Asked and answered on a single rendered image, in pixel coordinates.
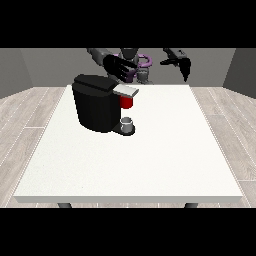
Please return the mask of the pale grey machine lid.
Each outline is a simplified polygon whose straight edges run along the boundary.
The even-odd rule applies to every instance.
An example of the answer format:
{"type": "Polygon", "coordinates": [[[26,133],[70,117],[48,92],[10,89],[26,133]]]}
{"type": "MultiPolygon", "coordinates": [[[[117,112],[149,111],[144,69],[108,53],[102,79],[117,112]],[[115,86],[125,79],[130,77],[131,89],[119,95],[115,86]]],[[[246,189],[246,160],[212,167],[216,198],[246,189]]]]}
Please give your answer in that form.
{"type": "Polygon", "coordinates": [[[118,84],[114,89],[113,93],[122,97],[133,98],[139,90],[127,85],[118,84]]]}

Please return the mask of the red pod holder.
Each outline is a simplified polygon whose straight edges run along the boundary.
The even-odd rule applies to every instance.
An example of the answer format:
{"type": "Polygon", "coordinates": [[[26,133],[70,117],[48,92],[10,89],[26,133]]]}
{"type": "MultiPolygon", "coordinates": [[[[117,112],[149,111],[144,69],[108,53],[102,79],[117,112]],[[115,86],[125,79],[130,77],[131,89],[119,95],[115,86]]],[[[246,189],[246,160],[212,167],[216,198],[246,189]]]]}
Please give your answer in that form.
{"type": "Polygon", "coordinates": [[[133,106],[133,99],[128,97],[120,97],[120,107],[123,109],[129,109],[133,106]]]}

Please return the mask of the black coffee machine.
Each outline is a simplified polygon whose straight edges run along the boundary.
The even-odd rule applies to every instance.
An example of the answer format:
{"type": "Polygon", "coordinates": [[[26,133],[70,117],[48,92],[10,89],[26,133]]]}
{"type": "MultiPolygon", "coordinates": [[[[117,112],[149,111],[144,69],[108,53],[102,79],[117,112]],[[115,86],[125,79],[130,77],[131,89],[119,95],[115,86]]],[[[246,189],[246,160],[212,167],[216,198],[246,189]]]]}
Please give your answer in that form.
{"type": "Polygon", "coordinates": [[[135,133],[121,131],[120,97],[113,89],[120,84],[108,77],[80,74],[74,78],[72,91],[79,122],[85,128],[101,133],[116,132],[123,136],[135,133]]]}

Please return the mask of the small grey cup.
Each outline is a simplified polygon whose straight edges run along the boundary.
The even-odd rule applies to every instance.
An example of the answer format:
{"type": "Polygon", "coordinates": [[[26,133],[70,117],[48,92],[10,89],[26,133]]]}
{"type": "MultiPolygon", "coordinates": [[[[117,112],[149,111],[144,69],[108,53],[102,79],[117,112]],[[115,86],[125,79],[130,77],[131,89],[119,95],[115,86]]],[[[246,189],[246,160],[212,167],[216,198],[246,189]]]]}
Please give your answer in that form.
{"type": "Polygon", "coordinates": [[[133,129],[133,121],[130,117],[123,117],[120,120],[120,124],[121,124],[121,131],[124,133],[129,133],[133,129]]]}

